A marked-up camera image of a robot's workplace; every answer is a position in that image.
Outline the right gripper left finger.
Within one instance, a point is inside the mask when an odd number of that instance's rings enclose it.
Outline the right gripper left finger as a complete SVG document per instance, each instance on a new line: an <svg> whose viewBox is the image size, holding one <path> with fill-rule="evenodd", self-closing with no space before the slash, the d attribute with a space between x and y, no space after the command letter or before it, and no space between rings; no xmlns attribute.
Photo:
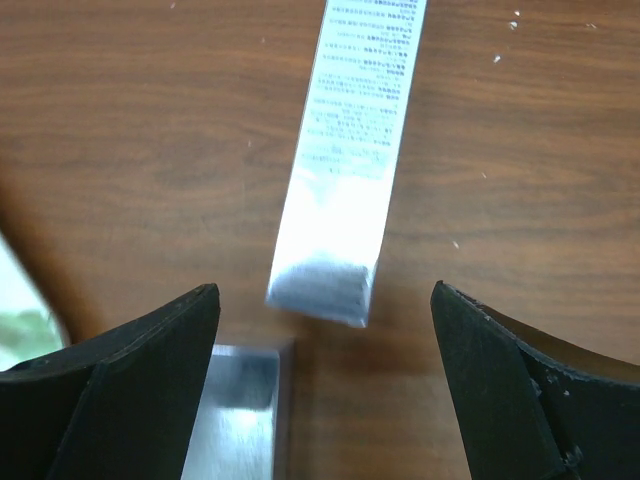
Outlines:
<svg viewBox="0 0 640 480"><path fill-rule="evenodd" d="M218 330L201 285L1 374L4 479L178 479Z"/></svg>

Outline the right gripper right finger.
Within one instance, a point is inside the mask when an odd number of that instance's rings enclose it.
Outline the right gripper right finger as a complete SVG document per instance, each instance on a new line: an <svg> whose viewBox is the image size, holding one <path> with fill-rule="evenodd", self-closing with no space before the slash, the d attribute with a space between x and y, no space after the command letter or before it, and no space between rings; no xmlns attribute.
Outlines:
<svg viewBox="0 0 640 480"><path fill-rule="evenodd" d="M638 478L638 366L442 281L431 312L472 478Z"/></svg>

